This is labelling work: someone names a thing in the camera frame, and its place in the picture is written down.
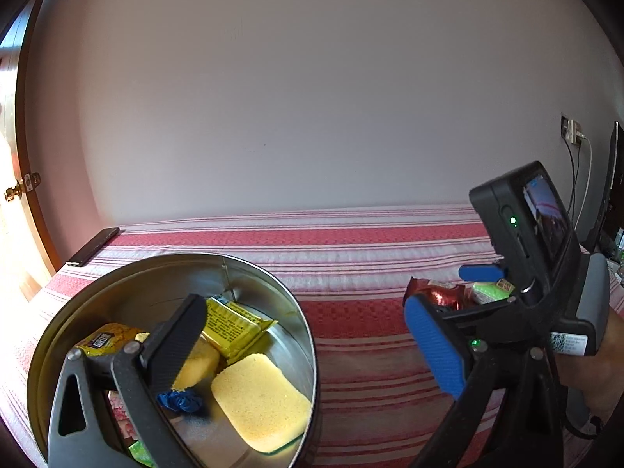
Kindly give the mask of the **person's right hand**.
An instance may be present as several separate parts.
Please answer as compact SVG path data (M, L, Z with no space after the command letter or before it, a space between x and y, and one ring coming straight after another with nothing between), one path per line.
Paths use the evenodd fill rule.
M594 356L555 355L560 381L580 390L589 410L602 419L611 441L623 439L623 319L609 311L605 335Z

